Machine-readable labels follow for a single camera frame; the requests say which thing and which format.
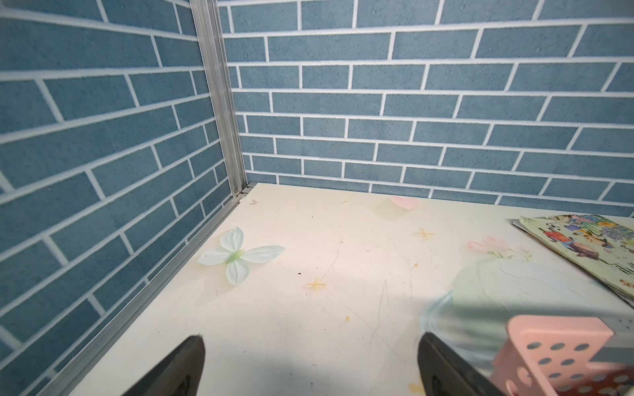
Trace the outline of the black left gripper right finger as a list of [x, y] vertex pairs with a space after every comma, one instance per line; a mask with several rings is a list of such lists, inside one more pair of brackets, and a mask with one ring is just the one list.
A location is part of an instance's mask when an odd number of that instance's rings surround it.
[[419, 342], [418, 366], [427, 395], [504, 395], [433, 333], [425, 333]]

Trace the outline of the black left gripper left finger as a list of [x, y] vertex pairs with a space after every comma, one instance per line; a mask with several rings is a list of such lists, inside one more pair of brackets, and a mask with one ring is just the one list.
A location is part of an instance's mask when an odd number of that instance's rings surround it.
[[190, 336], [124, 395], [196, 395], [205, 364], [202, 336]]

